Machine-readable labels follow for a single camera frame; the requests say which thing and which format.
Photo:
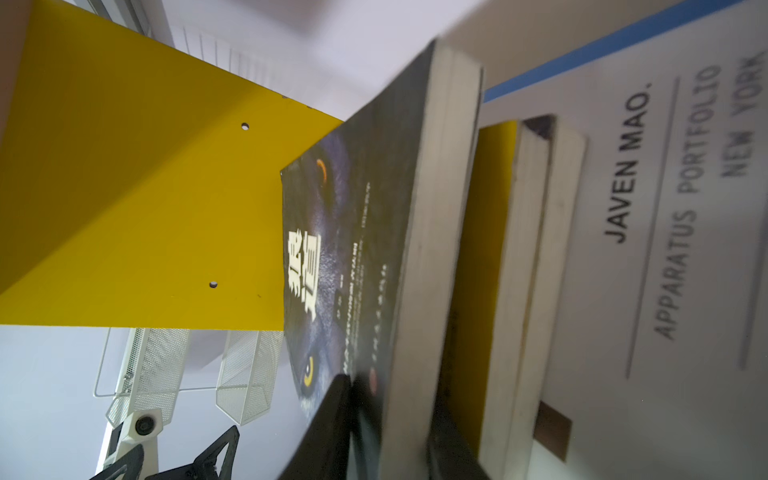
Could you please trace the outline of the white portfolio book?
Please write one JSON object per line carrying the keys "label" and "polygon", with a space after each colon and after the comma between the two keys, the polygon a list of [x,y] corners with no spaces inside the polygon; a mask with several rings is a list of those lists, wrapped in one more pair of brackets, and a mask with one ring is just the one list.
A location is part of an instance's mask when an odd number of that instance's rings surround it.
{"label": "white portfolio book", "polygon": [[767,5],[685,1],[490,89],[588,140],[531,479],[767,475]]}

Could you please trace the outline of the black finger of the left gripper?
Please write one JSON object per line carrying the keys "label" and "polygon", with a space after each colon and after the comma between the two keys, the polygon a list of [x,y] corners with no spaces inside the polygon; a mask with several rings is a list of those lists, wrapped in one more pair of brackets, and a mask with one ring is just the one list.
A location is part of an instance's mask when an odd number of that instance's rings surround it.
{"label": "black finger of the left gripper", "polygon": [[238,427],[233,425],[192,463],[150,475],[147,480],[231,480],[239,438]]}
{"label": "black finger of the left gripper", "polygon": [[90,480],[138,480],[144,464],[144,448],[137,445]]}

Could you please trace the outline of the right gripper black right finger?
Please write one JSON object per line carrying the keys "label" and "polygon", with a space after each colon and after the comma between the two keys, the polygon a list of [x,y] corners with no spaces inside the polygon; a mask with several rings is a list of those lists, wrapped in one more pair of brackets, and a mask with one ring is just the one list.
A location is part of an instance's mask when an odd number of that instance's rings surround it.
{"label": "right gripper black right finger", "polygon": [[434,412],[428,439],[429,478],[433,480],[488,480],[453,422],[446,407]]}

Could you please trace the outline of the yellow cartoon cover book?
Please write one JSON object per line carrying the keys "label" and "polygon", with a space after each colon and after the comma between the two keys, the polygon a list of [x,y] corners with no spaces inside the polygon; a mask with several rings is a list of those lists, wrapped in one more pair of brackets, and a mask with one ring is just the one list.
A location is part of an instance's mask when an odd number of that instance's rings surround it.
{"label": "yellow cartoon cover book", "polygon": [[438,400],[465,465],[489,479],[503,476],[554,123],[544,115],[478,133]]}

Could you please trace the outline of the black wolf cover book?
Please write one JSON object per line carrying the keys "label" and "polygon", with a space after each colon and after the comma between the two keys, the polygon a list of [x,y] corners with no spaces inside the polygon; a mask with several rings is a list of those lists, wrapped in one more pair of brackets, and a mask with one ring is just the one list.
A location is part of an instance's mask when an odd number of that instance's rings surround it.
{"label": "black wolf cover book", "polygon": [[432,40],[285,167],[284,332],[308,417],[350,380],[360,479],[424,479],[483,70]]}

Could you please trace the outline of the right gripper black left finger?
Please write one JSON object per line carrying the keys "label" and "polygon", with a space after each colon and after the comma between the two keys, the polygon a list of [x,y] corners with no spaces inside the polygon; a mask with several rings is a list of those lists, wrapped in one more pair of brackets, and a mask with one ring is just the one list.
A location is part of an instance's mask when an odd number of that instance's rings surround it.
{"label": "right gripper black left finger", "polygon": [[352,413],[350,377],[336,375],[279,479],[346,479]]}

